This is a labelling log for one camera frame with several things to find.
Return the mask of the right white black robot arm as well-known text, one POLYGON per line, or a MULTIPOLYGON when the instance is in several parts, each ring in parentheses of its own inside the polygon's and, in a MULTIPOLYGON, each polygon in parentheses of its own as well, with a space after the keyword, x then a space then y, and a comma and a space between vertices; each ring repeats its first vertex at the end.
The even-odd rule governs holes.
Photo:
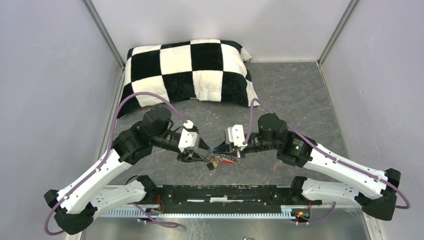
POLYGON ((353 204, 369 216, 383 221, 393 218, 401 172, 389 168, 378 170, 340 156, 315 140, 299 135, 274 113, 262 115, 258 132, 247 135, 242 125, 225 130, 225 140, 210 149, 235 158, 246 154, 276 151, 276 158, 289 166, 325 174, 336 182, 295 177, 289 189, 289 199, 295 204, 304 201, 353 204))

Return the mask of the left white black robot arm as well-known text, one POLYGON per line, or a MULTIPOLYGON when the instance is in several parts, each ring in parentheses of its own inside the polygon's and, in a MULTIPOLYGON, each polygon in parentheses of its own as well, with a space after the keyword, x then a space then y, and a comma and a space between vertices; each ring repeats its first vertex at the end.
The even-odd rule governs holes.
POLYGON ((198 162, 202 157, 196 149, 208 150, 198 129, 192 122, 182 126, 182 131, 172 131, 172 113, 165 107, 154 107, 141 121, 122 131, 112 141, 111 149, 82 176, 61 190, 44 194, 61 230, 74 235, 85 230, 100 215, 120 206, 153 203, 158 190, 149 176, 139 176, 132 182, 108 192, 101 190, 115 177, 152 153, 153 147, 178 154, 182 162, 198 162))

